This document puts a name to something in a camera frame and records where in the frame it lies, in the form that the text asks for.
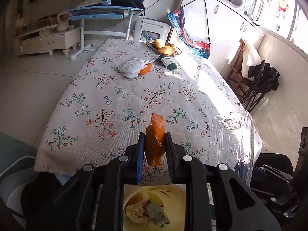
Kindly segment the orange peel piece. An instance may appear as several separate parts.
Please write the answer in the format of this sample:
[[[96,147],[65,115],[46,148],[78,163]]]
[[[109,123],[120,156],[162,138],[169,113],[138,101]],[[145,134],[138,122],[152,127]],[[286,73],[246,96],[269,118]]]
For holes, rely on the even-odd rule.
[[[145,155],[149,166],[161,163],[164,150],[165,125],[164,118],[158,114],[151,114],[151,125],[146,128]]]

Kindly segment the clear plastic water bottle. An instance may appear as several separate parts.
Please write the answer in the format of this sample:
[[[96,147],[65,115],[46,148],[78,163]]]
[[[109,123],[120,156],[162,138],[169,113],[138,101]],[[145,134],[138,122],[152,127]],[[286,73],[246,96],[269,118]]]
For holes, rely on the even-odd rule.
[[[253,173],[254,126],[250,113],[237,110],[213,117],[205,164],[231,168],[249,186]]]

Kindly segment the small orange peel curl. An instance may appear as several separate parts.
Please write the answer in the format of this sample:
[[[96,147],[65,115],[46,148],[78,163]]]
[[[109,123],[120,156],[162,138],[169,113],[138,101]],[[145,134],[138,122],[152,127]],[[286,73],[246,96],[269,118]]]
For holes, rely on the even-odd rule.
[[[151,70],[151,66],[152,66],[151,63],[147,63],[146,66],[143,69],[140,70],[139,76],[143,76],[146,73],[148,73]]]

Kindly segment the white tissue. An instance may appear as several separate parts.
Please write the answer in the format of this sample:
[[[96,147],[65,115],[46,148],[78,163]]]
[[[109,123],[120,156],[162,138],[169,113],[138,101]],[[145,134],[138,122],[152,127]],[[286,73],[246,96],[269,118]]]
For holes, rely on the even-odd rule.
[[[134,194],[124,207],[125,216],[135,224],[146,225],[150,220],[144,209],[148,200],[148,195],[142,191]]]
[[[131,79],[139,76],[139,72],[143,69],[147,63],[153,63],[153,60],[143,60],[133,57],[124,62],[118,67],[118,73],[121,73],[124,77]]]

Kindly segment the green knitted cloth with label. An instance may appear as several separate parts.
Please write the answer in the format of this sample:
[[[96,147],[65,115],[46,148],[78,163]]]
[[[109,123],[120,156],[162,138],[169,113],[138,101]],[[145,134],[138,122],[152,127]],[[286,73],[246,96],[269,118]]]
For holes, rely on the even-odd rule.
[[[177,69],[177,64],[173,57],[160,55],[159,58],[155,60],[155,63],[167,68],[168,70]]]

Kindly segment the blue cow milk carton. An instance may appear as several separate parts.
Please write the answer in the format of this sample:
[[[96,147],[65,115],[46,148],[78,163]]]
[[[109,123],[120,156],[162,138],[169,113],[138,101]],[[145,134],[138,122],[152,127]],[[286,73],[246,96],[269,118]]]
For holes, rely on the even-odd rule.
[[[171,223],[163,208],[155,202],[151,202],[149,205],[147,205],[146,211],[151,222],[158,227],[163,228],[164,226]]]

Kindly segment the yellow trash bin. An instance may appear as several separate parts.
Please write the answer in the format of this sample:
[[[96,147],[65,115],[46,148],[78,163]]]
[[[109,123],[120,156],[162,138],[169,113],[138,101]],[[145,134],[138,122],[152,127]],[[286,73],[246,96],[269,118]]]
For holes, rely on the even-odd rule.
[[[184,230],[185,185],[124,187],[124,230]]]

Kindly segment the floral white tablecloth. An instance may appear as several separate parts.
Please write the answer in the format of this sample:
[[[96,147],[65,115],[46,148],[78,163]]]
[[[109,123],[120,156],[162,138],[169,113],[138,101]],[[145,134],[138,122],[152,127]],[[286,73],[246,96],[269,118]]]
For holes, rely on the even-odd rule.
[[[132,58],[157,59],[146,44],[108,39],[89,57],[55,106],[38,148],[34,169],[73,176],[85,164],[101,166],[137,143],[151,123],[186,153],[206,161],[213,118],[242,109],[224,78],[206,59],[182,53],[177,69],[153,64],[126,78],[120,66]]]

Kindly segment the wooden chair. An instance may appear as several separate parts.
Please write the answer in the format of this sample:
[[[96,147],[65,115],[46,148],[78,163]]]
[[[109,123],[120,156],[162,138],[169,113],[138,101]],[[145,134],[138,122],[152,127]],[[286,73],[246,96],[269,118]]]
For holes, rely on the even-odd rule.
[[[253,78],[248,77],[249,68],[259,65],[261,61],[256,48],[246,40],[240,39],[238,56],[225,78],[227,84],[239,98],[244,98],[253,84]]]

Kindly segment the yellow mango front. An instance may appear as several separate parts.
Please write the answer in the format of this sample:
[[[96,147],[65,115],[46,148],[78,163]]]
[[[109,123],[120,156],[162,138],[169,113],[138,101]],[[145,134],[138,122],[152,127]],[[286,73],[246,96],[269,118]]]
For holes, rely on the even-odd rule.
[[[169,46],[158,49],[158,52],[162,55],[173,55],[173,49]]]

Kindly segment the yellow mango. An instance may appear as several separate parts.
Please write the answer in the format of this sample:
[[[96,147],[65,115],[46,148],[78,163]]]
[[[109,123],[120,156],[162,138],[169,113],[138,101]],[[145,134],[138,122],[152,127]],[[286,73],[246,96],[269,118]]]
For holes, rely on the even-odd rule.
[[[158,49],[158,52],[162,55],[173,55],[173,49],[169,46]]]
[[[153,41],[153,45],[155,46],[155,48],[160,49],[165,47],[166,42],[163,39],[155,39]]]

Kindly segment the brown spotted mango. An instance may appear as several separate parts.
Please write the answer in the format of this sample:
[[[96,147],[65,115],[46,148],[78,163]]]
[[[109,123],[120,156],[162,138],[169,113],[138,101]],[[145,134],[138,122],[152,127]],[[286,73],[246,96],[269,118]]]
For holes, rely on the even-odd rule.
[[[171,43],[165,43],[165,46],[169,46],[173,49],[173,51],[175,50],[176,46],[174,44],[171,44]]]

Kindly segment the yellow mango back left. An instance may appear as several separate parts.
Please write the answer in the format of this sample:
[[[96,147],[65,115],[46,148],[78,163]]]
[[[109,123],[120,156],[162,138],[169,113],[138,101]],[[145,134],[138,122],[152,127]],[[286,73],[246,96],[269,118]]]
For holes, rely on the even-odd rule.
[[[153,41],[153,45],[155,46],[155,48],[160,49],[165,47],[166,42],[163,39],[155,39]]]

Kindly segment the black folding chair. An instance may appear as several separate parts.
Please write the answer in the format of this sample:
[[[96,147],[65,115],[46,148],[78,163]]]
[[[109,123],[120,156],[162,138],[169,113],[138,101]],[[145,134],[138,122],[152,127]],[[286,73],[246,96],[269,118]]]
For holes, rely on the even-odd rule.
[[[251,113],[266,93],[278,89],[280,73],[262,60],[259,65],[249,68],[248,77],[253,78],[253,83],[240,99],[240,103]]]

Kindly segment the white plastic chair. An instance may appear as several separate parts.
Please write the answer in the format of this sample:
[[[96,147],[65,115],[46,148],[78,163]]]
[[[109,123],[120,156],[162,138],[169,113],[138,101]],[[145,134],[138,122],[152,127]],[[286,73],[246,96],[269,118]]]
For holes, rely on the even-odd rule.
[[[147,42],[155,39],[167,40],[171,27],[167,23],[148,18],[138,19],[135,23],[133,40]]]

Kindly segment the blue adjustable study desk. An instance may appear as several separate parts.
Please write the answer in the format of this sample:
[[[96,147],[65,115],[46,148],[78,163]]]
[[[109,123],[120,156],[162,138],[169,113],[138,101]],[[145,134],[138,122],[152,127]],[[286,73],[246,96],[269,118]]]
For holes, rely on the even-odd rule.
[[[79,54],[86,51],[94,52],[98,47],[94,47],[91,44],[85,44],[86,35],[106,35],[110,37],[121,37],[126,40],[129,39],[131,32],[131,23],[133,16],[144,12],[143,9],[137,7],[123,7],[123,6],[85,6],[79,8],[73,8],[65,10],[69,13],[69,18],[71,21],[80,21],[80,49],[69,56],[70,60],[75,60]],[[86,20],[118,20],[124,21],[128,19],[127,29],[124,32],[120,31],[105,31],[104,28],[101,30],[85,30]]]

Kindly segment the colourful blue red bag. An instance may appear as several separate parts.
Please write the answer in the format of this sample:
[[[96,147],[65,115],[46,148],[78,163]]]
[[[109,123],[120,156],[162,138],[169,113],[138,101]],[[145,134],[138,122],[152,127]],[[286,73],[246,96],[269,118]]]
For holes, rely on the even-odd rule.
[[[200,9],[180,7],[168,13],[167,18],[192,54],[209,58],[211,42],[205,6]]]

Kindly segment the white tv cabinet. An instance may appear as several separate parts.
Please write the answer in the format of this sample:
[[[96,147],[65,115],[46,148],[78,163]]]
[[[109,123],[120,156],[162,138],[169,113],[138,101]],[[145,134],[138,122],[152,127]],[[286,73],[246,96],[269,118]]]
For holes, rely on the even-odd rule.
[[[73,27],[58,32],[56,24],[52,24],[15,37],[13,47],[17,56],[41,53],[53,56],[55,50],[61,50],[65,56],[68,56],[71,49],[77,49],[79,40],[79,28]]]

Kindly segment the pink kettlebell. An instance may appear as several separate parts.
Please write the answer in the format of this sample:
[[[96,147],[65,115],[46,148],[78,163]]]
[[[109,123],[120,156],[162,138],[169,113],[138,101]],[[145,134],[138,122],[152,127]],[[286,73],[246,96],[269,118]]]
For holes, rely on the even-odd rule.
[[[61,16],[64,16],[64,17],[67,16],[67,20],[61,20]],[[57,15],[56,30],[58,32],[64,32],[69,28],[69,16],[70,16],[69,12],[63,12]]]

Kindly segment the white wall cabinet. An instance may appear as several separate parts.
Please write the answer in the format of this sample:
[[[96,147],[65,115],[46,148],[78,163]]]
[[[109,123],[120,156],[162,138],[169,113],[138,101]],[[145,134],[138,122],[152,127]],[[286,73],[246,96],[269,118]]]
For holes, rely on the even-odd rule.
[[[249,19],[223,0],[178,0],[177,8],[193,7],[207,9],[209,35],[211,42],[210,62],[217,71],[226,76],[238,56],[240,39],[246,40],[256,49],[260,46],[264,35]],[[171,43],[176,44],[183,52],[189,52],[188,47],[177,36],[172,27]]]

